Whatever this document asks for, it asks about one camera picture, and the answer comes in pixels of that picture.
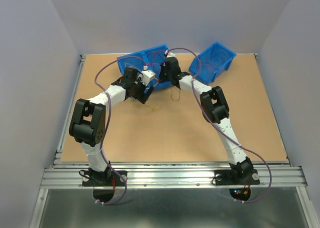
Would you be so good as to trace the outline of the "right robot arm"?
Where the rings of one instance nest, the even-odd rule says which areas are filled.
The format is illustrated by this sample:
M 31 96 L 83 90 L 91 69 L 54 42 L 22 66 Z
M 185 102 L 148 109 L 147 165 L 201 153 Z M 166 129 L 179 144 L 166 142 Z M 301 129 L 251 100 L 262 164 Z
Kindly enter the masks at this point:
M 174 53 L 169 53 L 160 70 L 160 79 L 168 80 L 180 90 L 191 92 L 200 105 L 206 121 L 213 123 L 225 148 L 230 168 L 215 170 L 212 184 L 216 186 L 258 185 L 257 170 L 233 131 L 229 119 L 229 106 L 219 86 L 210 87 L 193 79 L 188 72 L 182 72 Z

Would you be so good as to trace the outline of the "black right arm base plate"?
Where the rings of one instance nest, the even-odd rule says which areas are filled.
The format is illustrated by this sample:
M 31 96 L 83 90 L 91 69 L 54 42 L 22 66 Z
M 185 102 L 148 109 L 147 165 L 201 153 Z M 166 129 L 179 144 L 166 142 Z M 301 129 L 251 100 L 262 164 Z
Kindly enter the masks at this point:
M 235 170 L 214 170 L 211 183 L 215 186 L 259 185 L 260 178 L 256 169 L 244 175 Z

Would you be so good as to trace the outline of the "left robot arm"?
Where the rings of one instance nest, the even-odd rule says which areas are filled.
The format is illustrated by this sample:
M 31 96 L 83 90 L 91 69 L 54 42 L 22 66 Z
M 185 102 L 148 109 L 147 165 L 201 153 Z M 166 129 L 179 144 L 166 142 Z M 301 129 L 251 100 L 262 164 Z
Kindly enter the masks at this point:
M 88 100 L 78 99 L 74 105 L 69 134 L 80 143 L 88 160 L 89 168 L 81 170 L 84 187 L 110 186 L 115 183 L 115 173 L 110 161 L 102 155 L 102 144 L 110 123 L 111 109 L 132 97 L 144 104 L 154 90 L 149 83 L 156 74 L 144 67 L 139 71 L 127 67 L 124 74 L 108 89 Z

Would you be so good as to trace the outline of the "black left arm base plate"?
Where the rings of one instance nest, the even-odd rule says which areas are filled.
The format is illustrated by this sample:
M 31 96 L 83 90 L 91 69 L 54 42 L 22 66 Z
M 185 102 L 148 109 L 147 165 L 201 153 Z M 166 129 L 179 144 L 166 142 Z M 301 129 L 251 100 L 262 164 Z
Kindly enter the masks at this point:
M 123 179 L 120 179 L 110 169 L 104 172 L 97 172 L 92 169 L 80 170 L 79 175 L 82 177 L 83 187 L 124 187 Z

